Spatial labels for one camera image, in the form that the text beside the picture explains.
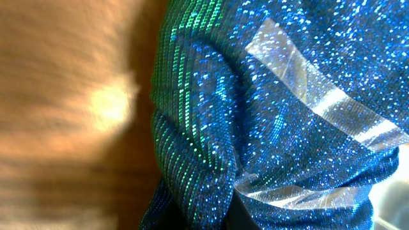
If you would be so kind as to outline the clear plastic storage bin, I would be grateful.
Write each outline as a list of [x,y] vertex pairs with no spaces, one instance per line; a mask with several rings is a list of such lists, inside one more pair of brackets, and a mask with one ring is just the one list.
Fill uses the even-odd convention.
[[374,230],[408,230],[408,144],[399,147],[399,166],[376,184],[369,198],[374,208]]

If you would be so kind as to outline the blue sequin garment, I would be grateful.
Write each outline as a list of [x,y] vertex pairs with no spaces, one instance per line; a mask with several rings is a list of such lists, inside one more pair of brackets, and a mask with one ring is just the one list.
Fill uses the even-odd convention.
[[170,1],[141,229],[372,229],[408,142],[407,1]]

